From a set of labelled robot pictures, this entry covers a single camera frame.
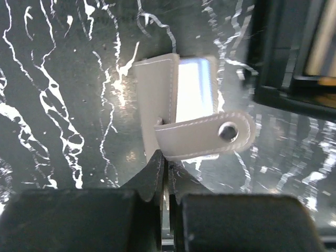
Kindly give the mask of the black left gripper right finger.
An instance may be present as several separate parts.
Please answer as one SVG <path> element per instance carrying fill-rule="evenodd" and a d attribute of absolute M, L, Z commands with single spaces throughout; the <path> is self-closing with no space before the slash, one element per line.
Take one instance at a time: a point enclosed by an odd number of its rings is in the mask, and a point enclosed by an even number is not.
<path fill-rule="evenodd" d="M 304 206 L 277 194 L 213 193 L 169 163 L 170 227 L 176 251 L 324 251 Z"/>

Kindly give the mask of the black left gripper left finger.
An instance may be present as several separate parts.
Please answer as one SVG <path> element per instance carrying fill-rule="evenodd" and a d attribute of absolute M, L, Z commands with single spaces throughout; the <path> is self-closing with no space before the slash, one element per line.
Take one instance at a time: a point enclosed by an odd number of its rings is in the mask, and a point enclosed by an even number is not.
<path fill-rule="evenodd" d="M 165 158 L 120 188 L 29 190 L 1 215 L 1 251 L 161 251 Z"/>

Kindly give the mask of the beige leather card holder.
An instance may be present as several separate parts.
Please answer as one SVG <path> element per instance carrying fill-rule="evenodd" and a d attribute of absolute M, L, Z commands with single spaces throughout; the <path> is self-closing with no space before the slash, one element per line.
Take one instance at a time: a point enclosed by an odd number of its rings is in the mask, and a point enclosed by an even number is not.
<path fill-rule="evenodd" d="M 223 111 L 213 56 L 170 53 L 134 64 L 145 154 L 184 161 L 249 148 L 256 125 L 244 111 Z"/>

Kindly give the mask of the black plastic card box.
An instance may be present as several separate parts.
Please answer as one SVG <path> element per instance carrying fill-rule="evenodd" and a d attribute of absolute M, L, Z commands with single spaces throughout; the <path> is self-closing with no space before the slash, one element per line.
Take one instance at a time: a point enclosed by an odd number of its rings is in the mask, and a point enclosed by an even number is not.
<path fill-rule="evenodd" d="M 305 73 L 326 1 L 256 1 L 248 63 L 255 67 L 254 101 L 335 121 L 335 87 Z"/>

